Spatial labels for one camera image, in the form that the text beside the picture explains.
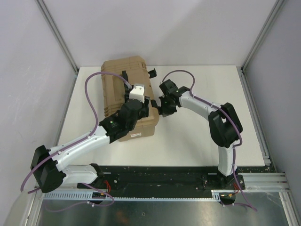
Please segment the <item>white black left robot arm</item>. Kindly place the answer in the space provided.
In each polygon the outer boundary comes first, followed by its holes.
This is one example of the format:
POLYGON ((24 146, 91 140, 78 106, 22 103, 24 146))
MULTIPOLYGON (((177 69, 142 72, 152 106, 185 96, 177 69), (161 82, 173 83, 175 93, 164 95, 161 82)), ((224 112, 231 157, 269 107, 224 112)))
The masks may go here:
POLYGON ((70 163, 98 147, 109 145, 132 131, 137 121, 149 115, 150 98, 141 102, 130 98, 114 114, 104 118, 89 133, 75 140, 47 149, 36 148, 32 163, 33 173, 40 190, 49 193, 67 183, 86 183, 93 188, 103 185, 104 177, 96 164, 71 166, 70 163))

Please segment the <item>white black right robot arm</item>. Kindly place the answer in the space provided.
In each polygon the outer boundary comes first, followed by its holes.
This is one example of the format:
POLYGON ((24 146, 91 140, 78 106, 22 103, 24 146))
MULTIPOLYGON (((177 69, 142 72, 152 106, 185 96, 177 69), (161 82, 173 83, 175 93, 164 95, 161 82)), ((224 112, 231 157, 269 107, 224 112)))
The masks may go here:
POLYGON ((211 139, 218 146, 217 184, 222 189, 228 189, 236 176, 234 149, 242 145, 243 127, 234 106, 230 103, 210 103, 193 95, 188 87, 177 87, 171 80, 162 82, 159 88, 163 93, 159 97, 159 114, 163 117, 170 116, 177 112, 178 107, 183 107, 208 121, 211 139))

